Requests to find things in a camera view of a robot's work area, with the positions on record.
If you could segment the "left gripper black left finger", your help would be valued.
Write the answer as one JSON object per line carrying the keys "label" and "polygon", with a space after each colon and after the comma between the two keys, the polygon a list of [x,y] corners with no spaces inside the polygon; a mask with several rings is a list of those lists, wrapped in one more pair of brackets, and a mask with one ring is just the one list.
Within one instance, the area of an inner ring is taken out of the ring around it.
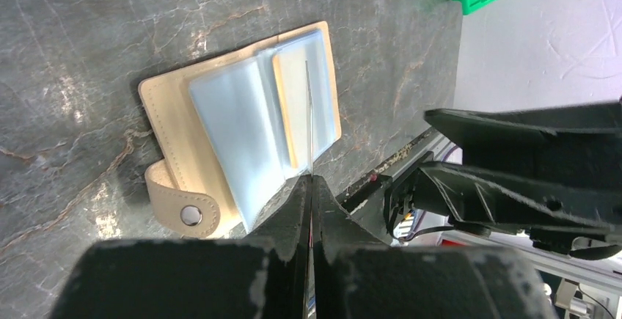
{"label": "left gripper black left finger", "polygon": [[53,318],[305,318],[311,177],[241,239],[119,239],[76,263]]}

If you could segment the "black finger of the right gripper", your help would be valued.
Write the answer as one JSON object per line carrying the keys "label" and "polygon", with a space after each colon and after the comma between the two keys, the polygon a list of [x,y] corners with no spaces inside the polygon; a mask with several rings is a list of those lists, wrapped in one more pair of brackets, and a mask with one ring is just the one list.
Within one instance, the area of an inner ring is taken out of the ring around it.
{"label": "black finger of the right gripper", "polygon": [[446,216],[450,230],[488,237],[526,233],[533,246],[582,260],[621,252],[621,192],[565,186],[440,161],[416,163],[387,184],[387,231],[419,209]]}
{"label": "black finger of the right gripper", "polygon": [[508,112],[434,109],[466,166],[575,188],[621,189],[621,102]]}

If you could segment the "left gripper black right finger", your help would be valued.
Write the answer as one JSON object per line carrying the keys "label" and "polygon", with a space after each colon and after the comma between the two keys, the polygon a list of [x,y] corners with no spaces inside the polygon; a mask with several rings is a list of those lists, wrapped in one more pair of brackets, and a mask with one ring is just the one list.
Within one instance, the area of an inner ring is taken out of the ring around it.
{"label": "left gripper black right finger", "polygon": [[531,263],[499,246],[391,247],[310,179],[319,318],[554,318]]}

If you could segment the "beige leather card holder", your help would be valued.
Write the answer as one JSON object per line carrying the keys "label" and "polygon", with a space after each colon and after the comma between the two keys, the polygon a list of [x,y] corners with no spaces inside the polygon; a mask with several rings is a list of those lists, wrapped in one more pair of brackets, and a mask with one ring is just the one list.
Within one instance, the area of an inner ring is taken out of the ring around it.
{"label": "beige leather card holder", "polygon": [[340,125],[329,25],[284,32],[237,51],[155,76],[139,96],[164,155],[145,172],[160,224],[192,238],[222,238],[307,171],[285,165],[285,142],[269,57],[281,45],[318,40],[326,47]]}

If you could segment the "black card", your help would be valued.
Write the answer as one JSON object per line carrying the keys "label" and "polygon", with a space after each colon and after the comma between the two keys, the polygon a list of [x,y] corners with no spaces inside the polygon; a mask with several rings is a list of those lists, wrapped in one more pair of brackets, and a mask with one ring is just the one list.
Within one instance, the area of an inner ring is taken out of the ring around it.
{"label": "black card", "polygon": [[307,118],[307,170],[308,175],[313,176],[313,162],[314,162],[314,131],[313,131],[313,102],[312,102],[312,90],[310,86],[310,71],[308,61],[305,63],[305,83],[306,83],[306,118]]}

